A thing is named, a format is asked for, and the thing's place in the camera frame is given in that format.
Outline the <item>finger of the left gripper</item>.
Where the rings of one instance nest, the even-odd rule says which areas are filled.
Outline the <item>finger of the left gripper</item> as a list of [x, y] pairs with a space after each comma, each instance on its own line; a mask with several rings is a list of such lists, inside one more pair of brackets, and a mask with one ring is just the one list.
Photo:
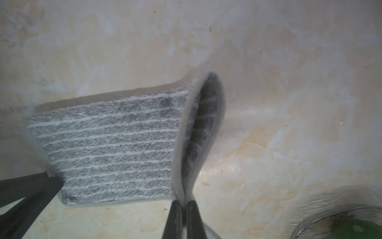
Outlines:
[[19, 201], [1, 214], [1, 238], [21, 239], [60, 190], [60, 186], [1, 188], [1, 207]]
[[45, 172], [1, 180], [1, 207], [20, 199], [50, 201], [63, 186], [59, 177], [50, 177]]

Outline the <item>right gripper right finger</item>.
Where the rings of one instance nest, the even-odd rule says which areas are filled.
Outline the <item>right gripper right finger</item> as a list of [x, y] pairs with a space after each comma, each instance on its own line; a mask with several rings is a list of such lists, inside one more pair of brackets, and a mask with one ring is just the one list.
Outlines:
[[195, 200], [186, 205], [187, 239], [207, 239], [207, 233]]

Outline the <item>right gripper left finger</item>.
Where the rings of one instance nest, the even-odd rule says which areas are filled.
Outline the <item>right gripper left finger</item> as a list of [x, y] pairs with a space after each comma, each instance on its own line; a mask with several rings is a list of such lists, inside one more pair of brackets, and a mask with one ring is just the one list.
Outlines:
[[181, 239], [183, 233], [183, 210], [179, 201], [173, 201], [162, 239]]

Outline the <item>grey striped square dishcloth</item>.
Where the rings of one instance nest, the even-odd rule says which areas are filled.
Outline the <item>grey striped square dishcloth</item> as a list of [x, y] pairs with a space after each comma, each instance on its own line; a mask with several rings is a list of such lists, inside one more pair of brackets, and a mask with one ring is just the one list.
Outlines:
[[225, 92], [215, 72], [36, 108], [26, 121], [66, 206], [170, 199], [183, 210], [217, 137]]

